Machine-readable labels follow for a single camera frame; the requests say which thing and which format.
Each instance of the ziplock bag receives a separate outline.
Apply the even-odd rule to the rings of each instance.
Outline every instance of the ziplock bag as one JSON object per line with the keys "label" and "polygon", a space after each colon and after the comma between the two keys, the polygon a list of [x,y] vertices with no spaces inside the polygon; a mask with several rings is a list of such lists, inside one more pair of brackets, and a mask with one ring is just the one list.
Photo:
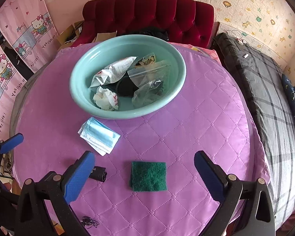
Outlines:
{"label": "ziplock bag", "polygon": [[139,87],[134,92],[132,104],[143,107],[160,99],[168,90],[170,65],[168,61],[138,67],[128,71],[133,83]]}
{"label": "ziplock bag", "polygon": [[156,80],[164,79],[169,75],[169,63],[166,60],[149,64],[146,66],[137,67],[128,71],[129,78],[137,87],[142,87],[144,84]]}

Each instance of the crumpled tissue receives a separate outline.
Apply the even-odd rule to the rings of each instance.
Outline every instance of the crumpled tissue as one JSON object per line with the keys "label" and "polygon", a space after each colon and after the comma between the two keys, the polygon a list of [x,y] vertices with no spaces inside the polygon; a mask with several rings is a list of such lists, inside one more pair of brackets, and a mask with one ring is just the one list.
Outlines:
{"label": "crumpled tissue", "polygon": [[101,86],[97,88],[93,101],[102,110],[118,110],[117,94],[109,89],[103,89]]}
{"label": "crumpled tissue", "polygon": [[118,82],[136,58],[136,56],[126,57],[100,70],[96,75],[94,75],[90,88]]}
{"label": "crumpled tissue", "polygon": [[87,141],[101,156],[110,154],[120,135],[94,117],[89,118],[78,131],[80,137]]}

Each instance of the screw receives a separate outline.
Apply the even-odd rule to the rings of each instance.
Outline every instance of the screw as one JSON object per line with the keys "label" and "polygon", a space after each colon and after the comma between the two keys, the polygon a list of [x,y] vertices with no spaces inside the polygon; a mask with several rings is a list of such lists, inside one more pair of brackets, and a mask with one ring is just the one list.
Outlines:
{"label": "screw", "polygon": [[258,182],[259,182],[260,184],[265,184],[265,183],[266,183],[265,180],[264,180],[263,178],[258,178]]}
{"label": "screw", "polygon": [[30,178],[25,180],[25,184],[26,184],[26,185],[29,185],[29,184],[31,184],[31,183],[32,183],[32,180],[31,180]]}
{"label": "screw", "polygon": [[61,175],[55,175],[55,176],[53,177],[53,180],[54,180],[54,181],[59,181],[59,180],[61,180]]}
{"label": "screw", "polygon": [[228,179],[231,180],[231,181],[235,181],[237,179],[237,177],[235,175],[233,175],[233,174],[229,174]]}

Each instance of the red tufted headboard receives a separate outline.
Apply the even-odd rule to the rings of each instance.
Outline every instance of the red tufted headboard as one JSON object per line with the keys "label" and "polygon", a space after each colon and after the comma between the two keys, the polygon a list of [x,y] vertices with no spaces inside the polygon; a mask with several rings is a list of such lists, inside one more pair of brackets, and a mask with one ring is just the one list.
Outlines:
{"label": "red tufted headboard", "polygon": [[155,26],[167,31],[169,41],[206,48],[214,9],[193,0],[92,0],[83,8],[82,33],[72,47],[90,43],[97,33],[117,35]]}

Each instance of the blue surgical mask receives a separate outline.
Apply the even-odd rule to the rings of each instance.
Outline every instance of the blue surgical mask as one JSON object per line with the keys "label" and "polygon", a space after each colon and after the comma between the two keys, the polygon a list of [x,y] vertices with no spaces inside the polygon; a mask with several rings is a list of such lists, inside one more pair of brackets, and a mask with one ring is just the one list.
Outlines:
{"label": "blue surgical mask", "polygon": [[99,122],[89,118],[78,131],[80,137],[86,140],[101,156],[110,154],[120,135]]}

